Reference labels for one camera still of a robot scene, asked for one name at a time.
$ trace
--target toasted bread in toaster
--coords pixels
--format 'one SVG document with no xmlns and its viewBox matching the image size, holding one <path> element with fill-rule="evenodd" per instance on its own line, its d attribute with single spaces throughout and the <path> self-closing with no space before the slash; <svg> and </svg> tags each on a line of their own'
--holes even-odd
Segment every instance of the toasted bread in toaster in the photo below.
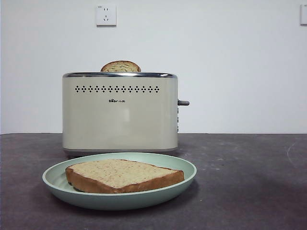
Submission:
<svg viewBox="0 0 307 230">
<path fill-rule="evenodd" d="M 132 61 L 112 61 L 104 65 L 101 72 L 140 72 L 141 68 Z"/>
<path fill-rule="evenodd" d="M 69 166 L 66 178 L 87 193 L 131 193 L 167 187 L 184 181 L 181 170 L 128 160 L 88 161 Z"/>
</svg>

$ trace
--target plate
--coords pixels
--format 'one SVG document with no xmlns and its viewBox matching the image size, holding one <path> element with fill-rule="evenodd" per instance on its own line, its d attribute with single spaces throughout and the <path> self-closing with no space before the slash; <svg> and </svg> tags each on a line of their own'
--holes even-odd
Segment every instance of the plate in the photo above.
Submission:
<svg viewBox="0 0 307 230">
<path fill-rule="evenodd" d="M 139 161 L 182 170 L 184 181 L 164 188 L 122 194 L 79 192 L 67 182 L 66 167 L 86 161 L 106 159 Z M 195 165 L 178 157 L 144 152 L 121 152 L 97 154 L 61 162 L 43 173 L 43 181 L 53 195 L 69 204 L 96 210 L 128 210 L 157 205 L 178 196 L 192 183 L 195 175 Z"/>
</svg>

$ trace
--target wall outlet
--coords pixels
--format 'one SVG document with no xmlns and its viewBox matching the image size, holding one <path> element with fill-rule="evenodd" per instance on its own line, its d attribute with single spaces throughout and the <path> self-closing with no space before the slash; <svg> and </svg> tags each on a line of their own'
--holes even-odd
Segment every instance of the wall outlet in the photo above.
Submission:
<svg viewBox="0 0 307 230">
<path fill-rule="evenodd" d="M 96 8 L 97 25 L 116 25 L 116 5 L 102 4 Z"/>
</svg>

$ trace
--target cream toaster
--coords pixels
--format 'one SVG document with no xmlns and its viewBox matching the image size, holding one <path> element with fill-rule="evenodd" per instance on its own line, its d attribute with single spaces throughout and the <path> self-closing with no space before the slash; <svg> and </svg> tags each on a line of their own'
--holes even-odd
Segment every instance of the cream toaster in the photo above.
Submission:
<svg viewBox="0 0 307 230">
<path fill-rule="evenodd" d="M 63 75 L 63 149 L 69 156 L 168 152 L 178 147 L 177 76 L 80 72 Z"/>
</svg>

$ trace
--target toaster chrome trim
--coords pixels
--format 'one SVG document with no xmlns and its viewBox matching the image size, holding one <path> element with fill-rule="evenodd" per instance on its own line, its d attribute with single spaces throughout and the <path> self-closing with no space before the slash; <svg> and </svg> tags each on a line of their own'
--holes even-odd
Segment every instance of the toaster chrome trim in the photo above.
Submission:
<svg viewBox="0 0 307 230">
<path fill-rule="evenodd" d="M 177 76 L 171 73 L 144 73 L 144 72 L 76 72 L 76 73 L 66 73 L 63 78 L 90 78 L 90 77 L 136 77 L 136 78 L 175 78 Z"/>
<path fill-rule="evenodd" d="M 111 153 L 111 152 L 151 152 L 151 153 L 170 153 L 178 149 L 178 147 L 171 149 L 67 149 L 62 148 L 66 156 L 89 156 L 100 153 Z"/>
</svg>

